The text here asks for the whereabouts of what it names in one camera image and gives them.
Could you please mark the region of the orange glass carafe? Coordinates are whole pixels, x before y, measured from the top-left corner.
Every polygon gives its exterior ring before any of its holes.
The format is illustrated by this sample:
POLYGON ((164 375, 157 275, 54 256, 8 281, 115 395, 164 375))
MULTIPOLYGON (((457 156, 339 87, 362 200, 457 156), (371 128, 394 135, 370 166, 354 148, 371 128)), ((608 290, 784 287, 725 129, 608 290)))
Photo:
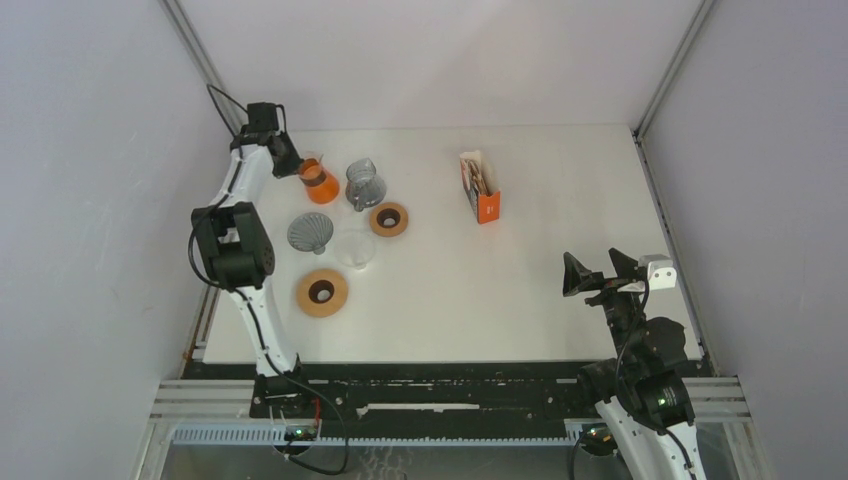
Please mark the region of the orange glass carafe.
POLYGON ((340 191, 337 178, 323 165, 322 156, 308 156, 303 160, 298 178, 304 185, 310 201, 325 205, 333 202, 340 191))

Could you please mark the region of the clear glass dripper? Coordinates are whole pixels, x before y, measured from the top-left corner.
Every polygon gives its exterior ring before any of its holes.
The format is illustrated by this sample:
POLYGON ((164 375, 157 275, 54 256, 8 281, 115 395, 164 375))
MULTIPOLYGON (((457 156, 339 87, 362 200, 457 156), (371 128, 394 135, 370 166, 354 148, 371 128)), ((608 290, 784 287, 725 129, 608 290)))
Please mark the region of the clear glass dripper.
POLYGON ((376 246, 371 234, 347 230, 334 240, 335 258, 344 266, 363 270, 374 258, 376 246))

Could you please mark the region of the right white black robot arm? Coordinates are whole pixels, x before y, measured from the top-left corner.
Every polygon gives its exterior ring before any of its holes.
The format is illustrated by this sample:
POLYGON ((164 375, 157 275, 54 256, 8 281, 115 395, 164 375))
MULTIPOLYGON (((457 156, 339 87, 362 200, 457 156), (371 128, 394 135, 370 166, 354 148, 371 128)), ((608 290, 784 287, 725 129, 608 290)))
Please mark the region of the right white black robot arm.
POLYGON ((592 271, 564 253, 563 294, 586 294, 586 305, 604 311, 616 355, 582 367, 577 376, 579 406, 598 424, 581 429, 569 459, 619 455, 634 479, 703 479, 695 412, 679 370, 686 363, 683 326, 667 317, 649 317, 651 294, 673 289, 678 273, 662 254, 634 259, 611 248, 615 270, 592 271))

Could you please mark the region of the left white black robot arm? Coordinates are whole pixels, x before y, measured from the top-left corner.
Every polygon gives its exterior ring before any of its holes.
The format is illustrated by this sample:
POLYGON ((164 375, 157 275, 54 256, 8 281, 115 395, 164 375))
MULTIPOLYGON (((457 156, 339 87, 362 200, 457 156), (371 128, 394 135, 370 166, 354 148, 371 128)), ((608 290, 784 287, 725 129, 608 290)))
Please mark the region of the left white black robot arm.
POLYGON ((247 122, 230 143, 230 165, 209 206, 191 213, 188 254, 195 275, 227 292, 252 344, 259 394, 290 417, 311 407, 297 350, 286 338, 273 295, 276 258, 256 203, 270 178, 285 178, 302 163, 287 132, 285 108, 251 103, 247 122))

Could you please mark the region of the grey ribbed dripper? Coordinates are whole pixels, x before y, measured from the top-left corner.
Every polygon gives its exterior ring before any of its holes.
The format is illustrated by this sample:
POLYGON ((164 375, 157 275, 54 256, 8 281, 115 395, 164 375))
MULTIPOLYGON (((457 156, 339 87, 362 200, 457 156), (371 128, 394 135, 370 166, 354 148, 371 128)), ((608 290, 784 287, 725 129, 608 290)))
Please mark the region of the grey ribbed dripper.
POLYGON ((321 255, 332 239, 332 220, 319 212, 307 212, 294 219, 287 229, 289 245, 299 252, 321 255))

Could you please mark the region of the orange coffee filter box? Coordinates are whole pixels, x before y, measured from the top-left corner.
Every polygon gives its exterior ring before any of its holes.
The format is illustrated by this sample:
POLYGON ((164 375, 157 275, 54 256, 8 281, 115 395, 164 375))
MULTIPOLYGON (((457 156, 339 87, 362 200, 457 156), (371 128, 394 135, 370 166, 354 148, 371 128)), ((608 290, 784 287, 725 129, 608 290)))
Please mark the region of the orange coffee filter box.
POLYGON ((478 224, 498 220, 501 211, 501 190, 493 165, 480 150, 459 155, 463 188, 478 224))

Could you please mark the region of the grey glass carafe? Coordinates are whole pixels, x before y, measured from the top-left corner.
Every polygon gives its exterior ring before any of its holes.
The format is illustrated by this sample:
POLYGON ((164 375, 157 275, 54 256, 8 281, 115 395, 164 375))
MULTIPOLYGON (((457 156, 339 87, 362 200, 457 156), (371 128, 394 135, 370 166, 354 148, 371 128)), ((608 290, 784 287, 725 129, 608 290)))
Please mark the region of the grey glass carafe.
POLYGON ((370 158, 349 165, 346 178, 345 197, 356 212, 375 207, 385 198, 387 186, 370 158))

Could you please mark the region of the black mounting base plate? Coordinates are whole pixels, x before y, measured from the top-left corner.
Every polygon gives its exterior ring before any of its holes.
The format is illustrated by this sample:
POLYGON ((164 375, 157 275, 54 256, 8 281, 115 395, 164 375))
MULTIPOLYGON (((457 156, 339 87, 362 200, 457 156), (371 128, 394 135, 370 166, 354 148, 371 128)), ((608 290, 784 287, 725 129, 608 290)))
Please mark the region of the black mounting base plate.
POLYGON ((569 422, 598 414, 577 384, 585 363, 318 364, 310 391, 263 399, 247 364, 192 362, 190 385, 232 387, 240 417, 328 439, 530 440, 562 437, 569 422))

